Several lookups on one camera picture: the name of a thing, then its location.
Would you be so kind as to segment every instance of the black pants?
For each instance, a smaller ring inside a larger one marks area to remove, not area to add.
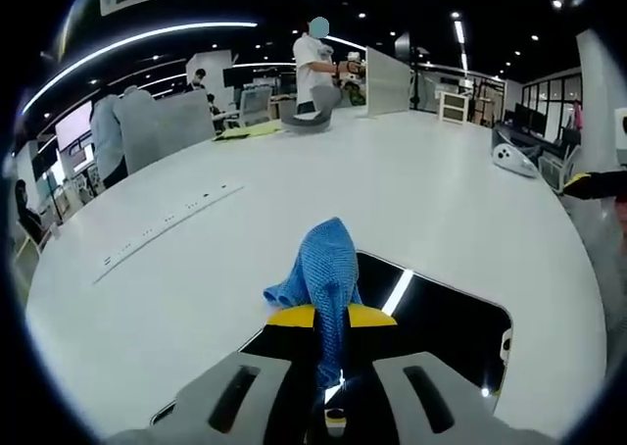
[[[308,114],[310,112],[315,112],[315,105],[313,100],[298,104],[298,107],[296,108],[296,115]]]
[[[102,179],[102,183],[105,184],[105,188],[111,188],[119,181],[124,180],[127,177],[128,171],[126,170],[126,159],[121,158],[118,166],[114,169],[112,173]]]

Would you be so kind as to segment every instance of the white table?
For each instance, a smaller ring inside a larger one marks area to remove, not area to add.
[[[605,369],[603,309],[579,236],[541,179],[491,163],[490,130],[401,113],[329,132],[205,142],[91,202],[44,251],[28,326],[62,391],[100,434],[143,427],[266,320],[315,224],[503,306],[512,350],[495,415],[559,436]],[[223,181],[245,188],[145,246],[93,285],[103,255]]]

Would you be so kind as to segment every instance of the white shirt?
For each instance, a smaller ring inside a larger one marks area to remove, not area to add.
[[[108,95],[96,102],[91,118],[94,157],[100,178],[108,177],[124,157],[117,110],[119,103],[117,95]]]
[[[298,40],[294,42],[292,48],[294,58],[296,59],[296,88],[298,90],[297,104],[311,102],[312,88],[317,85],[333,85],[333,77],[329,73],[318,73],[312,71],[307,65],[314,61],[323,63],[331,62],[331,47],[325,45],[317,38],[303,33]]]

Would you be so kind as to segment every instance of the person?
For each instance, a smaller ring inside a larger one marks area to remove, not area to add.
[[[120,98],[105,92],[91,112],[91,134],[98,174],[105,188],[128,176],[121,137]]]
[[[192,90],[204,89],[203,79],[207,75],[207,72],[202,68],[196,70],[194,73],[194,77],[192,77],[192,81],[187,84],[185,87],[185,92],[191,92]]]
[[[338,66],[333,65],[331,55],[333,49],[317,38],[304,32],[294,42],[292,48],[296,59],[296,89],[297,114],[315,112],[312,89],[317,85],[333,86],[333,77],[339,73],[358,74],[360,65],[354,62],[343,61]]]
[[[41,243],[44,235],[44,228],[41,225],[41,218],[27,206],[28,193],[26,192],[26,182],[19,179],[16,182],[16,203],[18,205],[18,218],[26,232],[36,244]]]
[[[212,115],[219,115],[221,111],[216,105],[214,105],[214,101],[216,100],[216,96],[214,94],[207,94],[207,102],[209,102],[209,110]],[[214,128],[216,129],[217,134],[222,134],[224,132],[224,119],[215,120]]]

